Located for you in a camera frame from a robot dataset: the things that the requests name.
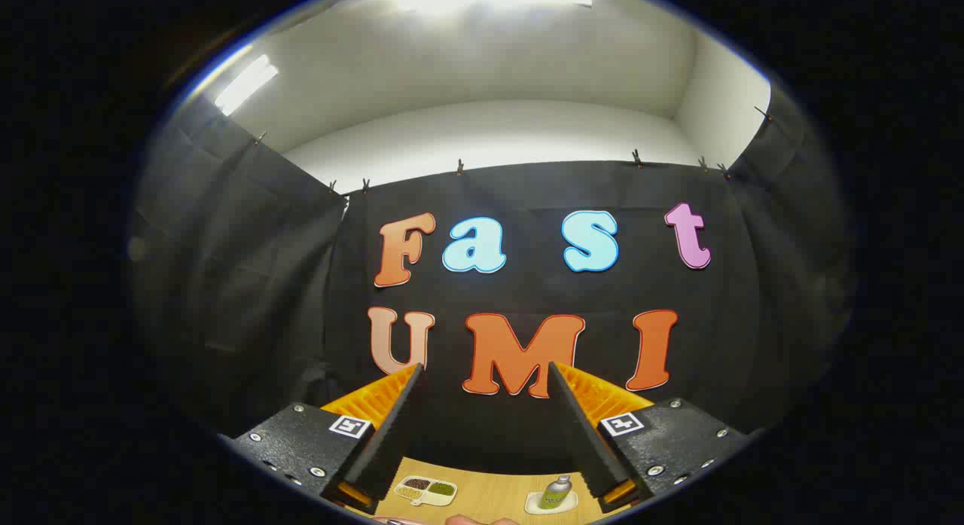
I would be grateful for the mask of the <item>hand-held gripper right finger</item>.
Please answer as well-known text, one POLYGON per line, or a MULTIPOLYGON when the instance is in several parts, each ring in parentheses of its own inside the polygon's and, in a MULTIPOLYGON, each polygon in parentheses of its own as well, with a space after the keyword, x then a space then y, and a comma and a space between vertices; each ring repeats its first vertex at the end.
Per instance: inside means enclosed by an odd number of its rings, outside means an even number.
POLYGON ((600 510, 661 499, 695 484, 762 436, 688 399, 648 401, 572 366, 551 362, 557 434, 600 510))

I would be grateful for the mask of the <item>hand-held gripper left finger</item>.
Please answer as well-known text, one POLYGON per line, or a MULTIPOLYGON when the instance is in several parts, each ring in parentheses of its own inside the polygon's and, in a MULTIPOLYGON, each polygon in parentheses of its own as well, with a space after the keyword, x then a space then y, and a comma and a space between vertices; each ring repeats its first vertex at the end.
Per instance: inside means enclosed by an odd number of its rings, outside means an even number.
POLYGON ((424 370, 416 362, 324 406, 293 402, 220 442, 310 500, 374 514, 416 435, 424 370))

